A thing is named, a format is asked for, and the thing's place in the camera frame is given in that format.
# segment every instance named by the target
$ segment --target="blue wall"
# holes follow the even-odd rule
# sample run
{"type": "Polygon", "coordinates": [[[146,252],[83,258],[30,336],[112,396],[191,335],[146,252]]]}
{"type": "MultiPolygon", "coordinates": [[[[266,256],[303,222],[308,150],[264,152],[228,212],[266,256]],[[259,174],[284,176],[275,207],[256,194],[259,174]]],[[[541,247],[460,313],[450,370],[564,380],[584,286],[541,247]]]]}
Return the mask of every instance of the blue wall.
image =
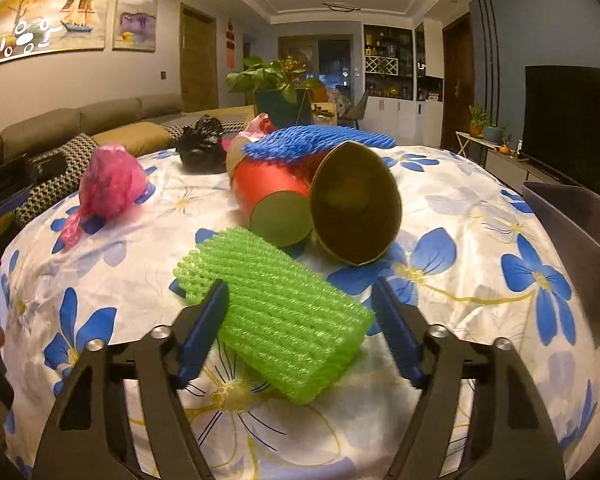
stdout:
{"type": "Polygon", "coordinates": [[[575,65],[600,68],[600,5],[597,0],[474,0],[470,9],[475,50],[475,103],[485,103],[486,90],[487,108],[493,108],[490,110],[493,120],[498,113],[500,124],[510,124],[510,145],[515,148],[525,124],[525,67],[575,65]],[[493,107],[490,106],[492,89],[493,107]]]}

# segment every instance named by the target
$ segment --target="gray chair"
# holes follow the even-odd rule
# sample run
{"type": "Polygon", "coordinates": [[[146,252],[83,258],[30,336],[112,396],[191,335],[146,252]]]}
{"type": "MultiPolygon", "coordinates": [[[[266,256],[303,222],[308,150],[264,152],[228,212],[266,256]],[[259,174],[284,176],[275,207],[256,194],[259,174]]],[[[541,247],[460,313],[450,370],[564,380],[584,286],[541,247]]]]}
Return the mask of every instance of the gray chair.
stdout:
{"type": "Polygon", "coordinates": [[[356,125],[356,129],[359,130],[360,126],[358,121],[361,121],[365,118],[365,110],[366,110],[366,101],[369,99],[369,90],[367,90],[360,102],[355,105],[351,110],[347,110],[340,117],[338,117],[339,121],[352,121],[356,125]]]}

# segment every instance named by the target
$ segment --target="framed painting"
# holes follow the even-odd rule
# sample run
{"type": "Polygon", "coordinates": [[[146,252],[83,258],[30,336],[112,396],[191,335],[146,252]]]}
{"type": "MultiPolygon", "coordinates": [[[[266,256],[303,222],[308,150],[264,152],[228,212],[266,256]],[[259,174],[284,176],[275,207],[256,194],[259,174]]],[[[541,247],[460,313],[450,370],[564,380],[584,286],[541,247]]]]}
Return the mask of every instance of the framed painting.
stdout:
{"type": "Polygon", "coordinates": [[[104,50],[109,0],[0,0],[0,63],[104,50]]]}
{"type": "Polygon", "coordinates": [[[113,50],[155,52],[158,0],[116,0],[113,50]]]}

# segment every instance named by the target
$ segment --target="sailboat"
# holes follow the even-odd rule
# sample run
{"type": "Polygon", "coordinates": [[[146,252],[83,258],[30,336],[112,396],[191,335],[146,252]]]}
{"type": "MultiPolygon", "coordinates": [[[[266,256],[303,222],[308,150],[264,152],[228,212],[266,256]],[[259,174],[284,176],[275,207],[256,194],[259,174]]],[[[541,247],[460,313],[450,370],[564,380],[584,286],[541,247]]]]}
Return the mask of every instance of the sailboat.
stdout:
{"type": "Polygon", "coordinates": [[[67,13],[60,23],[68,32],[91,32],[100,23],[93,0],[67,0],[60,12],[67,13]]]}

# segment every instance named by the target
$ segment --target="ceiling light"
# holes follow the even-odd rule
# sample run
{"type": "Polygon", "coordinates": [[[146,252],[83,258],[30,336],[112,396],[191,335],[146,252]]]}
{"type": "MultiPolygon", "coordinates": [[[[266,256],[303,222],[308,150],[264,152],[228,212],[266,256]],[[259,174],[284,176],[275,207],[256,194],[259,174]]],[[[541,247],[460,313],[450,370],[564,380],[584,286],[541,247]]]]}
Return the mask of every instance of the ceiling light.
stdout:
{"type": "Polygon", "coordinates": [[[334,10],[335,12],[353,12],[354,10],[361,10],[360,7],[353,7],[347,4],[323,3],[323,5],[329,7],[330,10],[334,10]]]}

